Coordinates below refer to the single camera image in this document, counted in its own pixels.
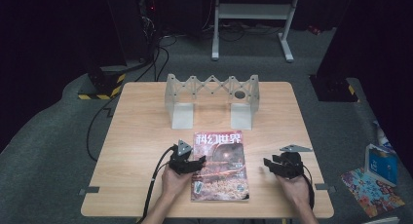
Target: box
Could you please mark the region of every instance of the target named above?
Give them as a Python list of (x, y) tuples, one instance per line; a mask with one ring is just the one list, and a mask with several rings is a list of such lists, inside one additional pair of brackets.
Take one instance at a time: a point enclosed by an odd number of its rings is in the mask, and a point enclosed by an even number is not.
[(369, 144), (365, 149), (364, 171), (392, 187), (397, 185), (397, 154), (384, 146)]

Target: human hand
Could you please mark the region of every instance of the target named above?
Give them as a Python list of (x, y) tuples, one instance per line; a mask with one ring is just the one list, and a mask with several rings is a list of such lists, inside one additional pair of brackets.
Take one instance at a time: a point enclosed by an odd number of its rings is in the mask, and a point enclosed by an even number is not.
[(162, 174), (162, 195), (176, 198), (186, 187), (192, 174), (193, 173), (177, 174), (169, 165), (166, 165), (164, 173)]
[(319, 223), (310, 207), (309, 185), (303, 175), (286, 179), (276, 175), (282, 185), (286, 198), (292, 203), (298, 213), (300, 222), (303, 224)]
[(291, 179), (276, 175), (276, 178), (282, 185), (286, 198), (294, 205), (308, 204), (310, 202), (309, 187), (302, 175)]

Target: magazine cover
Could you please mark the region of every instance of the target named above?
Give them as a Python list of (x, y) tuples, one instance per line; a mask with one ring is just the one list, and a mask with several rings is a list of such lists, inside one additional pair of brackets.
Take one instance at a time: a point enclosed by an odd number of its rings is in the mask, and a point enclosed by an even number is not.
[(404, 205), (391, 186), (365, 174), (364, 168), (346, 172), (341, 179), (369, 217)]
[(369, 144), (366, 147), (364, 170), (392, 187), (397, 185), (397, 156), (384, 146)]
[(194, 160), (205, 155), (206, 165), (192, 177), (191, 200), (247, 201), (242, 132), (196, 132), (193, 146)]

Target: white metal frame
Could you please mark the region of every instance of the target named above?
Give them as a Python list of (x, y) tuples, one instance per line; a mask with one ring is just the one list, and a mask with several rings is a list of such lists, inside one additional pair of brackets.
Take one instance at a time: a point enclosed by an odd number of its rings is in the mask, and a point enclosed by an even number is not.
[(294, 17), (298, 0), (291, 4), (220, 4), (215, 0), (215, 19), (212, 39), (212, 60), (219, 60), (219, 19), (284, 19), (285, 27), (279, 33), (282, 50), (287, 62), (294, 61), (291, 50), (286, 42), (289, 28)]
[(257, 75), (252, 75), (245, 82), (239, 82), (234, 76), (230, 76), (224, 82), (214, 76), (209, 76), (204, 82), (198, 80), (196, 76), (191, 76), (186, 82), (180, 82), (173, 74), (169, 74), (165, 90), (165, 107), (169, 112), (172, 129), (193, 128), (194, 103), (179, 102), (179, 99), (184, 93), (191, 95), (192, 99), (197, 99), (200, 90), (206, 90), (210, 94), (224, 90), (228, 93), (228, 100), (231, 103), (231, 128), (252, 129), (253, 115), (259, 108)]

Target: black equipment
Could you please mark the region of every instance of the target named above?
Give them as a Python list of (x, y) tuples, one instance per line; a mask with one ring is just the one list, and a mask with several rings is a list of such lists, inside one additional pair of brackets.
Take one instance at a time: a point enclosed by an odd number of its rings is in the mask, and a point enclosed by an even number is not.
[(201, 157), (198, 161), (188, 161), (192, 148), (185, 142), (179, 140), (179, 145), (173, 145), (172, 150), (169, 167), (177, 174), (195, 172), (204, 167), (206, 156)]
[(273, 155), (273, 161), (264, 158), (264, 165), (270, 169), (273, 174), (284, 178), (294, 178), (302, 175), (307, 185), (309, 186), (310, 207), (313, 209), (315, 202), (315, 194), (313, 189), (313, 179), (309, 179), (304, 174), (304, 165), (301, 162), (301, 156), (297, 152), (284, 152), (280, 156)]

